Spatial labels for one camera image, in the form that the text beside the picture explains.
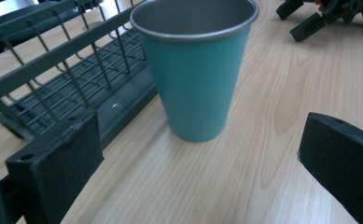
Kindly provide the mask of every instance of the rack wire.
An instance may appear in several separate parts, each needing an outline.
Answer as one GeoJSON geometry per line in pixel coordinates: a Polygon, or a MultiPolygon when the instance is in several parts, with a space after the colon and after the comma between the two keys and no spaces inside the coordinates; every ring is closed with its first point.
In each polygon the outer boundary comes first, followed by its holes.
{"type": "Polygon", "coordinates": [[[18,137],[33,139],[63,119],[97,110],[105,147],[156,95],[138,33],[128,25],[133,2],[109,19],[99,7],[103,21],[90,27],[83,13],[89,1],[62,1],[0,25],[0,41],[20,64],[0,76],[0,123],[18,137]],[[75,8],[87,31],[70,37],[60,15],[75,8]],[[49,49],[36,25],[53,17],[66,41],[49,49]],[[26,63],[7,41],[15,27],[33,29],[45,52],[26,63]]]}

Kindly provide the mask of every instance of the dish rack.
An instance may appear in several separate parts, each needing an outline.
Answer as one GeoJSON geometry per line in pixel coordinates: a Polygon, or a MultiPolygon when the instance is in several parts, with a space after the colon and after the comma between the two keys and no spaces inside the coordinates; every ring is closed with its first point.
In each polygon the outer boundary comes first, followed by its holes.
{"type": "Polygon", "coordinates": [[[0,76],[0,123],[16,136],[32,140],[61,120],[96,110],[105,148],[157,94],[138,33],[129,24],[133,2],[111,18],[102,7],[94,9],[100,10],[103,21],[90,27],[83,13],[90,1],[65,0],[0,25],[0,41],[20,64],[0,76]],[[86,28],[75,37],[59,17],[70,8],[78,8],[86,28]],[[49,49],[35,25],[53,17],[66,41],[49,49]],[[25,63],[7,36],[27,28],[35,31],[45,52],[25,63]],[[100,46],[103,39],[107,42],[100,46]]]}

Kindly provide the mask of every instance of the light wood surface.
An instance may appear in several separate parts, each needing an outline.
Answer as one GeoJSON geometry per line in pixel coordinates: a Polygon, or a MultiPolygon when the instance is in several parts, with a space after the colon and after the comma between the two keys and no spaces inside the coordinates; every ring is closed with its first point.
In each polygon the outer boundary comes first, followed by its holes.
{"type": "MultiPolygon", "coordinates": [[[[280,21],[282,2],[258,3],[222,134],[179,139],[156,97],[104,151],[63,223],[356,223],[297,151],[311,111],[363,130],[363,20],[296,43],[289,30],[317,6],[280,21]]],[[[0,126],[0,176],[25,144],[0,126]]]]}

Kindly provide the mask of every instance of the robot arm in background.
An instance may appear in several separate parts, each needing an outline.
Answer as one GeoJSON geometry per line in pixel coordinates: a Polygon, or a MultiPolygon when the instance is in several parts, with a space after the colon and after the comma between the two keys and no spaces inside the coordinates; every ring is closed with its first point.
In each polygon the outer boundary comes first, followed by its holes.
{"type": "MultiPolygon", "coordinates": [[[[322,16],[315,13],[290,31],[297,42],[324,28],[326,23],[332,24],[337,19],[342,18],[344,23],[349,24],[356,14],[361,12],[363,16],[363,0],[322,0],[322,2],[325,6],[322,16]]],[[[286,0],[277,8],[276,12],[281,20],[285,20],[302,5],[303,0],[286,0]]]]}

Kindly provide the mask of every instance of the teal cup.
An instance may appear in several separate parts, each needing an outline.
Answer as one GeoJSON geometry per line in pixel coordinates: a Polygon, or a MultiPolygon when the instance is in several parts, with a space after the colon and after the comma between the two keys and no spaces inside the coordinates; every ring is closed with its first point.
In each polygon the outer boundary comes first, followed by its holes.
{"type": "Polygon", "coordinates": [[[225,127],[254,0],[150,0],[132,12],[173,132],[201,142],[225,127]]]}

